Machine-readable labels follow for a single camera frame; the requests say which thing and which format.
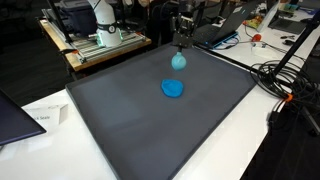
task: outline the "black laptop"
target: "black laptop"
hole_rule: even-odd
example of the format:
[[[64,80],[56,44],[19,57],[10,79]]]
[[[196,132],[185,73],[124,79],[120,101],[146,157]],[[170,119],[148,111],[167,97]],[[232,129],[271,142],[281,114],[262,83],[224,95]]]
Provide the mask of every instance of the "black laptop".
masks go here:
[[[45,132],[43,127],[0,90],[0,147]]]
[[[267,0],[267,9],[270,10],[274,5],[276,5],[275,1]],[[280,31],[298,35],[301,34],[305,29],[306,24],[298,21],[280,18],[280,11],[278,11],[268,27],[271,29],[277,29]]]
[[[233,36],[236,34],[236,30],[241,23],[256,8],[256,5],[257,1],[251,1],[237,6],[221,27],[213,26],[211,24],[199,27],[193,37],[195,43],[212,48],[221,41]]]

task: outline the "monitor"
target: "monitor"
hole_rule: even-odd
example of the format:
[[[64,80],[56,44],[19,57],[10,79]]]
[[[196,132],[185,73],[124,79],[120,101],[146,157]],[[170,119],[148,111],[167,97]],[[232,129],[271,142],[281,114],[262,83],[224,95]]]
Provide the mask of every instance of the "monitor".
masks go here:
[[[45,132],[0,89],[0,147]]]

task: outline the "blue play dough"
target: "blue play dough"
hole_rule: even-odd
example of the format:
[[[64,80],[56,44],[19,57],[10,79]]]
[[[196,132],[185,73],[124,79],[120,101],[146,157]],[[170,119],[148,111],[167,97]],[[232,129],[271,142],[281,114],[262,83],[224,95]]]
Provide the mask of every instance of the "blue play dough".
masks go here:
[[[164,79],[161,83],[163,93],[168,97],[179,97],[183,91],[183,84],[181,81],[173,79]]]
[[[182,56],[181,52],[177,52],[171,60],[171,65],[174,70],[182,70],[187,65],[186,58]]]

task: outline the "gray tray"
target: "gray tray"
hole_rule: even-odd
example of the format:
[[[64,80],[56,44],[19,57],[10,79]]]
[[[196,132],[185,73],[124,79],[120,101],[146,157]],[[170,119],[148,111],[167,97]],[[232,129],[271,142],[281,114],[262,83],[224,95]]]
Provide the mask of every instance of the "gray tray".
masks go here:
[[[255,85],[196,49],[183,51],[187,66],[177,72],[176,51],[163,46],[66,86],[119,179],[173,178]],[[163,79],[181,80],[182,96],[165,96]]]

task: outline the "black cable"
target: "black cable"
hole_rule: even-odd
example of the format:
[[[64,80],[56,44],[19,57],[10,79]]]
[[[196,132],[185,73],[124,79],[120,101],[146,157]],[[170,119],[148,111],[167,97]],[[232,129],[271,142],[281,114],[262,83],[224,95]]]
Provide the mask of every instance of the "black cable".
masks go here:
[[[320,113],[320,93],[318,90],[318,84],[313,82],[308,74],[304,71],[304,69],[292,64],[288,63],[288,66],[285,66],[278,77],[273,73],[273,70],[278,65],[280,61],[273,60],[268,61],[263,64],[255,64],[252,68],[258,66],[258,71],[256,74],[250,70],[251,77],[253,80],[267,93],[272,96],[275,96],[281,99],[281,103],[279,103],[274,109],[275,113],[278,113],[280,106],[283,103],[287,103],[291,105],[294,109],[293,112],[296,112],[298,115],[302,111],[302,106],[314,106],[317,111],[313,114]],[[284,87],[280,84],[278,78],[284,79],[290,84],[289,92],[284,89]]]
[[[99,1],[97,2],[97,4],[93,7],[93,11],[96,9],[96,7],[97,7],[98,4],[100,3],[100,1],[101,1],[101,0],[99,0]]]
[[[161,4],[160,5],[156,5],[152,8],[152,11],[151,11],[151,18],[154,18],[154,11],[156,8],[160,8],[160,6],[162,6]]]
[[[244,31],[246,32],[247,36],[252,38],[252,36],[250,34],[248,34],[248,32],[247,32],[247,26],[246,25],[244,25]]]
[[[253,36],[251,36],[251,35],[247,32],[247,26],[246,26],[246,25],[244,25],[244,30],[245,30],[245,33],[246,33],[247,36],[249,36],[250,38],[253,37]],[[279,52],[282,52],[282,53],[287,53],[287,52],[288,52],[288,51],[286,51],[286,50],[284,50],[284,49],[281,49],[281,48],[277,48],[277,47],[275,47],[275,46],[272,46],[272,45],[270,45],[270,44],[268,44],[268,43],[266,43],[266,42],[264,42],[264,41],[259,41],[259,42],[265,43],[267,46],[269,46],[269,47],[271,47],[271,48],[273,48],[273,49],[275,49],[275,50],[277,50],[277,51],[279,51]],[[297,55],[293,55],[293,56],[296,57],[296,58],[299,58],[299,59],[302,60],[303,62],[306,61],[306,59],[304,59],[304,58],[302,58],[302,57],[300,57],[300,56],[297,56]]]
[[[169,16],[169,17],[166,17],[166,18],[163,18],[163,17],[162,17],[163,9],[167,6],[168,3],[170,3],[170,1],[167,1],[167,2],[163,3],[162,6],[161,6],[161,8],[160,8],[160,20],[162,20],[162,21],[165,21],[165,20],[167,20],[168,18],[170,18],[170,16]]]

